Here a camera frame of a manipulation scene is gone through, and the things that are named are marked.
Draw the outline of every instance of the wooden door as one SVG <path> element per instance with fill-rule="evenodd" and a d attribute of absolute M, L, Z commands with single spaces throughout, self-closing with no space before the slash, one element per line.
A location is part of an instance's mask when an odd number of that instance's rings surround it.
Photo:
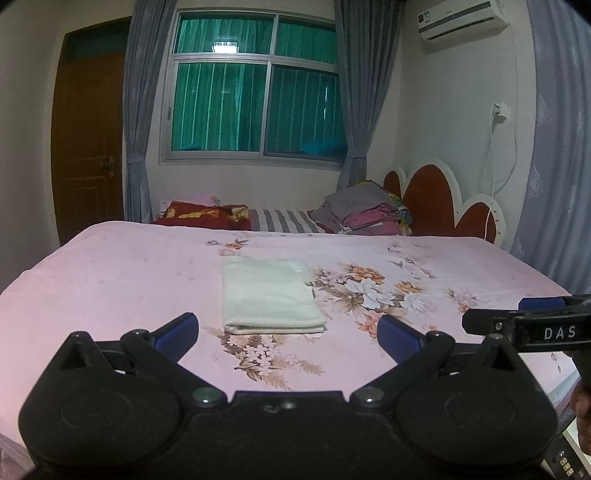
<path fill-rule="evenodd" d="M 96 223 L 123 219 L 124 54 L 62 63 L 51 119 L 51 177 L 63 245 Z"/>

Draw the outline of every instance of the hand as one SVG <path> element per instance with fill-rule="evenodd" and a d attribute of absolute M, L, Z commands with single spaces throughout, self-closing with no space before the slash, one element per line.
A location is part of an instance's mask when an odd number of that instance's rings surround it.
<path fill-rule="evenodd" d="M 591 455 L 591 395 L 579 383 L 570 396 L 570 406 L 577 414 L 577 430 L 579 431 L 579 446 L 587 455 Z"/>

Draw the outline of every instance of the flower-shaped headboard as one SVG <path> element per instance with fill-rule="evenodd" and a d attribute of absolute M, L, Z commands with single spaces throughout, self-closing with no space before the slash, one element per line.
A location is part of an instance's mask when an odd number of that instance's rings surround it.
<path fill-rule="evenodd" d="M 451 169 L 441 160 L 430 158 L 407 179 L 396 167 L 384 178 L 384 188 L 395 193 L 413 217 L 413 234 L 418 236 L 475 236 L 497 246 L 505 237 L 505 217 L 490 195 L 479 193 L 468 201 Z"/>

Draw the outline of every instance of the door handle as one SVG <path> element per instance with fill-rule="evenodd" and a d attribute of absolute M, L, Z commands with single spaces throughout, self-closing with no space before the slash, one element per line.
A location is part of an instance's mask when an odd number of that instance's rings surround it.
<path fill-rule="evenodd" d="M 109 155 L 109 160 L 103 160 L 99 163 L 99 168 L 105 168 L 109 170 L 109 178 L 115 178 L 115 157 Z"/>

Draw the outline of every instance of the window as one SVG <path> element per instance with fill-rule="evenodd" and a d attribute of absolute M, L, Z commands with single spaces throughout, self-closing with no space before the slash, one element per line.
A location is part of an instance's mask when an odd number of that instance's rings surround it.
<path fill-rule="evenodd" d="M 280 14 L 181 13 L 168 66 L 165 162 L 336 164 L 346 154 L 328 23 Z"/>

